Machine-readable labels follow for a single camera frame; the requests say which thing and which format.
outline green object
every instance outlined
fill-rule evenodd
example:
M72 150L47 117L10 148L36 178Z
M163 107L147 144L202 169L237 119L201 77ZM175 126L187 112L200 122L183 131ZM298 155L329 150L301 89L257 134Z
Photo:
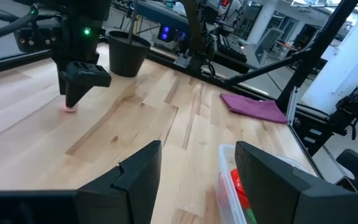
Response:
M247 212L248 217L251 219L252 224L257 224L256 219L254 217L254 213L252 212L252 210L247 209L246 212Z
M85 29L84 29L84 34L85 34L85 35L90 35L90 34L91 34L91 28L88 28L88 27L85 28Z

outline purple cloth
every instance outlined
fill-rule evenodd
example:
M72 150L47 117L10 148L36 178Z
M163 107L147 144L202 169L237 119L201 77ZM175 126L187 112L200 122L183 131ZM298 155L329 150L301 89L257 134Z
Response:
M223 93L221 98L232 112L276 123L288 122L287 117L280 111L274 100L257 101L244 96Z

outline plastic container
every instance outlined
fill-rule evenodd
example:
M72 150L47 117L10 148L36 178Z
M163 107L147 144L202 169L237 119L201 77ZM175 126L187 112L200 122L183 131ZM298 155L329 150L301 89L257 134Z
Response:
M133 35L129 44L128 33L121 31L109 32L110 71L123 77L135 77L149 53L151 43Z
M231 170L237 168L236 161L234 159L235 149L235 146L230 144L222 144L219 146L219 168L221 172L215 184L215 193L222 223L246 224L247 220L249 221L248 223L250 223L250 218L244 215L230 174ZM281 156L276 157L300 170L307 172L307 170L299 162L293 159Z

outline wooden table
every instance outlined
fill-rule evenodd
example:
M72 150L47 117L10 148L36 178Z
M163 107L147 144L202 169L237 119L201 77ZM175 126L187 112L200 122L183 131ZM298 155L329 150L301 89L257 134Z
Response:
M108 70L108 46L99 64ZM0 190L77 189L154 139L163 142L152 223L219 223L218 146L247 141L314 173L284 124L230 113L226 91L146 60L62 111L52 60L0 73Z

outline green led light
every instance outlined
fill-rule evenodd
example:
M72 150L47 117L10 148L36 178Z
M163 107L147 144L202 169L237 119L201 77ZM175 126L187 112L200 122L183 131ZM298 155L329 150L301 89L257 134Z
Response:
M90 28L85 28L84 29L84 34L85 35L90 35L91 34L91 29Z

